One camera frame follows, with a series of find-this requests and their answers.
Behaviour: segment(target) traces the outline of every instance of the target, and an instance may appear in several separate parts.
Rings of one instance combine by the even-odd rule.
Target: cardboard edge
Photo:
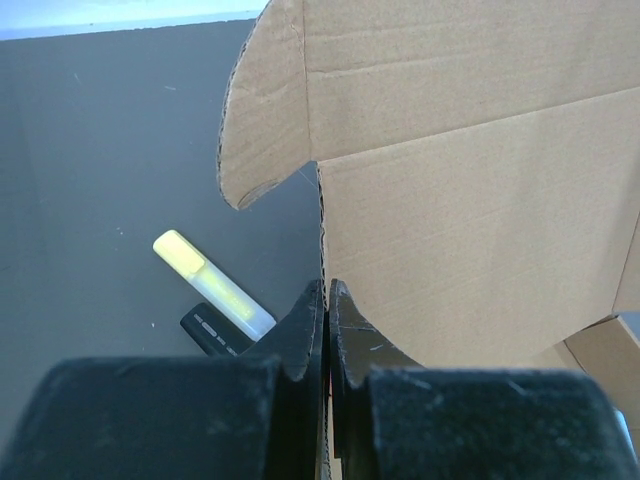
[[[327,255],[327,240],[325,235],[325,216],[324,216],[324,196],[322,194],[322,170],[320,164],[316,162],[316,175],[318,176],[318,200],[320,202],[320,282],[322,289],[322,297],[324,300],[325,310],[329,310],[329,287],[331,280],[327,282],[327,264],[325,262]]]
[[[309,135],[309,114],[308,114],[308,95],[307,80],[306,80],[306,64],[305,64],[305,40],[304,40],[304,11],[303,0],[270,0],[262,13],[256,19],[253,29],[248,35],[247,40],[242,46],[238,59],[234,68],[229,75],[227,82],[227,89],[225,92],[222,115],[220,121],[220,127],[218,131],[218,151],[216,159],[216,170],[218,187],[224,200],[233,208],[243,209],[267,193],[269,190],[278,186],[282,181],[288,178],[293,172],[298,170],[304,164],[310,160],[311,146]],[[264,53],[264,46],[268,46],[271,58],[290,59],[291,62],[287,63],[293,73],[293,76],[304,76],[302,88],[298,88],[293,93],[298,94],[295,102],[286,98],[286,95],[281,95],[283,98],[270,98],[265,101],[256,101],[256,99],[262,98],[263,91],[260,91],[263,86],[263,80],[268,77],[269,72],[278,72],[276,66],[272,66],[268,58],[262,58]],[[292,54],[290,51],[294,45],[299,55]],[[246,85],[237,85],[238,77],[243,76],[246,78],[255,78],[255,84],[251,86],[256,87],[256,91],[247,89]],[[288,85],[290,79],[286,79],[284,83]],[[246,107],[245,103],[241,106],[235,105],[237,99],[242,95],[235,95],[235,88],[243,91],[244,95],[251,98],[251,104],[256,105],[251,112],[246,112],[241,107]],[[282,88],[285,93],[291,93],[291,89]],[[287,109],[292,104],[297,105],[299,108]],[[235,113],[233,122],[230,125],[230,112]],[[260,161],[268,162],[273,160],[277,155],[271,152],[271,155],[265,153],[264,158],[258,158],[261,155],[250,156],[247,154],[244,158],[239,155],[238,152],[242,152],[242,145],[248,146],[253,143],[248,140],[238,140],[243,136],[251,137],[253,132],[260,130],[262,134],[259,139],[265,138],[278,138],[283,136],[282,131],[286,130],[289,125],[279,124],[277,121],[270,121],[272,117],[278,112],[282,112],[282,115],[286,118],[289,117],[290,125],[297,125],[299,132],[292,134],[295,136],[298,149],[297,155],[291,157],[278,157],[277,165],[272,161],[274,173],[273,176],[268,176],[269,173],[262,173],[262,176],[258,175],[253,178],[249,183],[246,182],[247,172],[254,170],[255,165]],[[260,128],[257,129],[253,125],[256,119],[262,119]],[[234,135],[232,139],[229,139],[229,131]],[[226,168],[225,165],[230,163],[231,168]]]
[[[620,276],[620,283],[613,304],[614,312],[640,310],[640,214],[631,237],[629,253]]]

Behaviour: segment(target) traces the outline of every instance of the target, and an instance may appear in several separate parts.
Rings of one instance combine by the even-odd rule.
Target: corrugated cardboard
[[[272,0],[219,180],[316,160],[326,276],[425,365],[513,364],[640,307],[639,85],[636,0]]]

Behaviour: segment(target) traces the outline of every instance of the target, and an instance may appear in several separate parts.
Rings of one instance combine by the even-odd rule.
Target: black marker
[[[180,325],[209,356],[242,355],[255,342],[220,311],[206,303],[196,305]]]

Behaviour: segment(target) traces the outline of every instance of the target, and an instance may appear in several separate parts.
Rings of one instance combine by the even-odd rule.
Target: black object
[[[222,312],[207,303],[193,307],[182,317],[180,325],[209,356],[237,357],[255,343]]]
[[[23,479],[637,479],[586,375],[418,366],[334,281],[242,356],[78,360],[35,393],[0,468]]]

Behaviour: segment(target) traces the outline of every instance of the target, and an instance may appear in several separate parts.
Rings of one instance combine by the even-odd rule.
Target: dark gray table
[[[218,193],[228,76],[252,22],[0,42],[0,445],[63,358],[201,355],[176,228],[277,317],[320,275],[307,165],[248,211]]]

